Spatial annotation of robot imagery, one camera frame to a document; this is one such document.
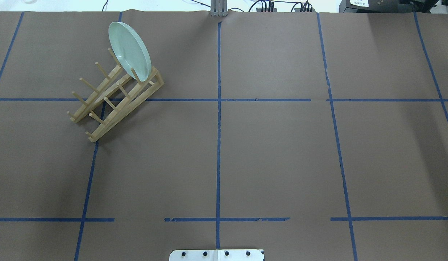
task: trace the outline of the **sticker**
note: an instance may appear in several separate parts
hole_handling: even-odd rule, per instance
[[[369,0],[350,0],[350,4],[359,7],[369,7]]]

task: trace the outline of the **light green plate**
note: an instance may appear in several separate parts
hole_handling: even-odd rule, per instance
[[[152,72],[152,62],[138,33],[125,23],[113,22],[109,25],[108,36],[121,66],[133,78],[131,68],[134,68],[139,80],[145,81]]]

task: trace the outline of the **blue tape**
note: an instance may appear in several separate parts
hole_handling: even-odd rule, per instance
[[[82,218],[0,217],[0,222],[81,222]],[[86,222],[114,222],[114,218],[86,218]]]
[[[393,221],[393,220],[448,220],[448,216],[365,216],[365,217],[332,217],[330,221]]]
[[[414,21],[416,22],[416,28],[418,29],[419,39],[421,40],[422,49],[424,51],[424,54],[426,55],[428,68],[430,69],[430,72],[432,74],[433,82],[434,82],[435,87],[436,87],[436,92],[438,92],[438,96],[440,97],[440,100],[441,100],[440,101],[441,102],[441,106],[443,107],[443,111],[445,113],[446,121],[448,122],[448,111],[446,110],[445,102],[443,102],[443,96],[441,95],[440,87],[438,86],[438,82],[436,81],[436,76],[435,76],[435,72],[433,71],[432,63],[430,62],[430,58],[428,57],[426,44],[424,43],[424,39],[423,39],[422,34],[421,34],[421,28],[419,26],[418,15],[417,15],[416,12],[414,12]]]
[[[168,99],[168,98],[149,98],[147,101],[158,102],[217,102],[217,99]]]
[[[289,220],[289,217],[220,217],[220,222],[284,222]],[[165,218],[165,222],[215,222],[217,219],[214,217],[174,217]]]
[[[340,148],[340,139],[339,139],[338,128],[337,128],[337,119],[335,119],[335,109],[333,107],[332,89],[330,87],[330,80],[329,80],[329,76],[327,74],[327,59],[325,57],[325,48],[324,48],[324,40],[322,38],[322,28],[320,25],[320,16],[319,16],[319,13],[316,13],[316,15],[317,15],[317,25],[319,28],[320,46],[322,49],[322,58],[324,61],[325,80],[327,81],[329,99],[330,99],[330,110],[332,112],[333,129],[335,131],[335,140],[337,142],[337,152],[339,155],[340,170],[341,170],[341,176],[342,176],[342,180],[343,180],[343,193],[345,195],[345,205],[347,207],[348,218],[351,218],[350,200],[348,198],[347,180],[345,178],[345,169],[343,167],[343,158],[342,158],[341,148]],[[351,220],[349,220],[348,224],[350,227],[350,237],[351,237],[351,245],[353,248],[353,258],[354,258],[354,261],[358,261],[358,254],[356,251],[356,240],[354,238],[354,231],[353,231],[353,222]]]
[[[106,107],[106,102],[103,102],[103,107],[101,108],[101,119],[104,118],[104,114],[105,114],[105,107]],[[97,152],[98,152],[98,140],[95,142],[95,149],[94,149],[94,155],[92,157],[92,165],[90,167],[90,175],[88,177],[88,184],[87,184],[87,192],[85,194],[85,201],[84,201],[84,209],[83,209],[83,213],[82,213],[82,220],[80,222],[80,227],[79,227],[79,236],[78,236],[78,244],[76,245],[76,252],[74,255],[74,261],[78,261],[79,259],[79,251],[80,251],[80,243],[82,241],[82,235],[84,232],[84,223],[85,223],[85,216],[87,214],[87,207],[88,207],[88,199],[90,197],[90,189],[92,188],[92,179],[94,176],[94,170],[95,170],[95,159],[97,157]]]
[[[224,102],[310,102],[311,99],[222,99]]]
[[[67,101],[79,101],[76,98],[0,98],[0,101],[53,101],[53,102],[67,102]]]
[[[221,204],[221,23],[217,24],[217,169],[216,169],[216,249],[220,248]]]
[[[333,102],[440,102],[441,99],[327,99]]]
[[[2,63],[2,68],[0,68],[0,79],[2,78],[2,74],[5,69],[5,65],[7,64],[8,57],[10,56],[10,52],[12,51],[13,43],[15,42],[16,35],[18,34],[18,30],[20,29],[20,25],[21,25],[23,16],[24,16],[24,12],[21,12],[20,20],[18,21],[18,24],[16,25],[15,33],[13,34],[12,41],[10,42],[10,46],[8,47],[7,54],[5,55],[5,59],[3,60],[3,63]]]

